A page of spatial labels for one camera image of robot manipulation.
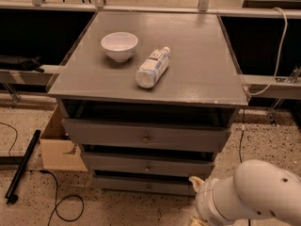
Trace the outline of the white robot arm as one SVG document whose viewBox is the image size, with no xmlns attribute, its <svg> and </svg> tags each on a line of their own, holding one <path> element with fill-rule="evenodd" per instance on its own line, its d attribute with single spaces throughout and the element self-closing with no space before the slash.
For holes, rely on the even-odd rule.
<svg viewBox="0 0 301 226">
<path fill-rule="evenodd" d="M 231 177 L 189 178 L 196 192 L 198 219 L 228 226 L 239 219 L 276 218 L 301 226 L 301 177 L 261 160 L 241 163 Z"/>
</svg>

